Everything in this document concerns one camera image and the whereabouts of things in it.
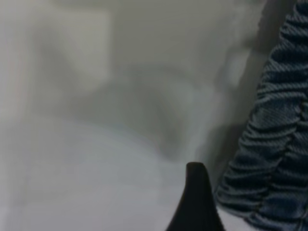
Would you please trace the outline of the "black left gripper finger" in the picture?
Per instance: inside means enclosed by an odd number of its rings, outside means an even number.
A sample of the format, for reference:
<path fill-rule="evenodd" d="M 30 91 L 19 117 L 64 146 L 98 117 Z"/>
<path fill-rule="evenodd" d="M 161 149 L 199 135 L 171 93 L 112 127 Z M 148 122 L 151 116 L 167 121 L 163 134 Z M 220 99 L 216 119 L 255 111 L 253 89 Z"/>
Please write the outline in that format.
<path fill-rule="evenodd" d="M 214 202 L 203 163 L 186 165 L 185 187 L 168 231 L 222 231 L 224 226 Z"/>

